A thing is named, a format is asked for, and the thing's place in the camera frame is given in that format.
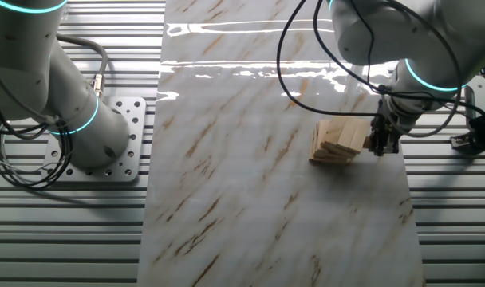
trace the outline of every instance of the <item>marble-patterned mat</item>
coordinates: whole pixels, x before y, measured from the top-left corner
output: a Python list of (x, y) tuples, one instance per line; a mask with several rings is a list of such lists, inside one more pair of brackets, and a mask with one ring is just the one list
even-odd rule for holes
[[(402, 155), (308, 161), (329, 117), (291, 104), (274, 62), (297, 4), (167, 1), (139, 286), (424, 284)], [(286, 83), (316, 108), (375, 112), (379, 97), (315, 41), (314, 5), (287, 36)], [(327, 5), (321, 15), (336, 49)], [(372, 76), (385, 81), (388, 67)]]

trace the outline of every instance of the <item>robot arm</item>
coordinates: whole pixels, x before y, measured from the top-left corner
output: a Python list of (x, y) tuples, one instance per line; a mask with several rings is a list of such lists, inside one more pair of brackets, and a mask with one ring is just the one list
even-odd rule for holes
[[(428, 92), (438, 99), (451, 99), (457, 92), (453, 61), (437, 37), (415, 18), (392, 8), (386, 0), (353, 0), (374, 32), (371, 63), (400, 60), (388, 88), (391, 92)], [(400, 0), (434, 26), (450, 45), (459, 63), (464, 83), (485, 65), (485, 0)], [(350, 0), (332, 0), (330, 9), (341, 55), (355, 65), (367, 65), (371, 37)], [(432, 100), (387, 97), (381, 109), (411, 130), (425, 112), (441, 104)], [(374, 128), (386, 125), (374, 120)], [(396, 130), (373, 134), (374, 152), (398, 151)]]
[[(66, 3), (0, 0), (0, 110), (7, 120), (32, 117), (43, 122), (36, 115), (58, 116), (72, 136), (71, 164), (83, 169), (103, 167), (128, 146), (129, 126), (100, 99), (102, 79), (92, 87), (58, 43)], [(60, 137), (56, 126), (50, 126), (49, 132)]]

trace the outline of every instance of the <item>stack of wooden blocks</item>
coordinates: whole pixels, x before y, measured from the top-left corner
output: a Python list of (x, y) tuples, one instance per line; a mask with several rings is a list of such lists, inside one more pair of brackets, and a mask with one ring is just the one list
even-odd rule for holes
[(370, 123), (356, 117), (335, 116), (321, 120), (313, 131), (310, 161), (349, 164), (361, 153)]

